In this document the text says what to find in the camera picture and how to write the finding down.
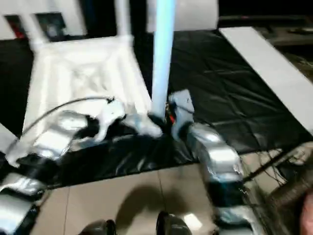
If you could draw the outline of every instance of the black plastic sheet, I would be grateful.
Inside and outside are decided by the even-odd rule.
[[[134,51],[151,93],[152,35],[137,35]],[[15,79],[29,76],[28,73],[15,73]],[[295,146],[312,140],[305,128],[218,31],[175,33],[169,92],[183,89],[191,93],[195,121],[213,125],[240,154]],[[15,92],[21,91],[11,89],[10,96],[14,96]],[[26,99],[24,97],[21,102],[24,104]],[[14,125],[21,126],[22,122],[6,122],[5,125],[12,130]],[[168,133],[159,140],[134,136],[69,154],[72,161],[64,165],[58,183],[52,187],[197,161],[183,144],[174,142]]]

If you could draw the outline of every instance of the white board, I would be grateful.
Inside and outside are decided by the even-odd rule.
[[[222,28],[220,32],[313,134],[313,84],[252,27]]]

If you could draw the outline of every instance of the floor grout line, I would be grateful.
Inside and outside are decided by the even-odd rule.
[[[160,191],[161,191],[161,196],[162,196],[162,200],[163,200],[164,210],[167,211],[167,209],[166,209],[166,202],[165,202],[165,198],[164,198],[164,194],[163,194],[161,177],[160,177],[160,171],[159,170],[157,171],[157,177],[158,177],[158,181],[160,183]]]
[[[63,225],[63,235],[65,235],[65,230],[66,230],[66,223],[67,223],[67,210],[68,210],[68,202],[69,202],[69,193],[70,193],[70,188],[71,188],[71,187],[68,187],[68,193],[67,193],[67,204],[66,204],[65,219],[64,219],[64,225]]]

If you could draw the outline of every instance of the silver robot arm segment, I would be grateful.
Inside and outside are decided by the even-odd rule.
[[[215,208],[220,235],[263,235],[253,209],[245,203],[243,169],[237,152],[208,125],[194,123],[187,90],[169,98],[175,103],[172,135],[183,140],[200,161],[207,194]]]
[[[0,232],[27,234],[33,227],[47,184],[66,161],[72,141],[91,122],[86,115],[60,113],[56,121],[34,142],[29,154],[19,159],[19,173],[9,173],[0,186]]]

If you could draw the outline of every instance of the wire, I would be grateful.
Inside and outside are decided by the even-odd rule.
[[[258,157],[259,157],[259,163],[260,163],[260,166],[263,166],[262,164],[262,161],[261,161],[261,154],[260,153],[257,153]],[[277,175],[275,173],[275,169],[273,168],[273,171],[274,171],[274,174],[275,174],[275,177],[273,177],[272,175],[270,175],[266,170],[264,170],[265,174],[268,175],[269,177],[271,177],[272,179],[274,179],[279,186],[281,186],[283,183],[280,182],[277,178]]]
[[[50,109],[49,111],[45,112],[39,118],[37,118],[35,121],[33,121],[27,128],[25,128],[25,130],[20,135],[20,138],[22,136],[26,135],[38,122],[43,120],[48,115],[50,115],[50,114],[54,113],[55,111],[59,110],[60,108],[63,108],[65,106],[68,106],[68,105],[73,104],[73,103],[79,103],[79,102],[87,101],[87,100],[106,100],[107,102],[111,102],[111,101],[114,100],[114,98],[112,98],[112,97],[105,97],[105,96],[94,96],[94,97],[85,97],[85,98],[74,99],[74,100],[68,101],[66,103],[60,104],[60,105],[54,107],[53,109]],[[16,138],[14,141],[12,141],[12,143],[8,147],[7,154],[15,147],[15,145],[20,140],[20,138]]]

